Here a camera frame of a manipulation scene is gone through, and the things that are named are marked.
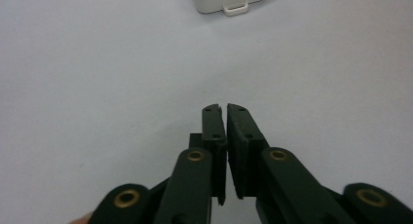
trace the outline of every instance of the white container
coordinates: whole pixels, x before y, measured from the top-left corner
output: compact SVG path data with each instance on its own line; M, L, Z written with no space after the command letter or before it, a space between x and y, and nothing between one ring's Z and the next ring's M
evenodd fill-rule
M261 0L195 0L195 6L200 13L224 11L227 16L234 16L248 11L249 3Z

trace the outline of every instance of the white background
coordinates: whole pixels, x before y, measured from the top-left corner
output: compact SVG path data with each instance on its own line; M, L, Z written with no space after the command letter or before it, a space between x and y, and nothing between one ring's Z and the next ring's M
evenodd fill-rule
M201 110L249 109L321 184L413 207L413 0L0 0L0 223L67 223L170 176ZM228 180L212 223L259 223Z

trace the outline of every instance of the white table surface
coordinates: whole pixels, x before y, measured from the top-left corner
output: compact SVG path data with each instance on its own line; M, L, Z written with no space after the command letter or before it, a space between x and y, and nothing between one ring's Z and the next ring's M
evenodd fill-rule
M413 208L413 0L0 0L0 223L67 223L170 176L201 110L248 108L321 184ZM254 199L212 223L260 223Z

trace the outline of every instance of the metal linkage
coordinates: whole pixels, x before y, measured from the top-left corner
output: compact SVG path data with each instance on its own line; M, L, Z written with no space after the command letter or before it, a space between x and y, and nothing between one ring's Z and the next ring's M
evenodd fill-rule
M352 184L340 195L320 185L291 152L270 147L240 105L228 104L227 133L219 105L207 106L203 132L190 134L172 176L151 190L115 188L89 224L210 223L211 197L225 201L227 151L237 196L256 197L262 223L413 223L412 210L380 188Z

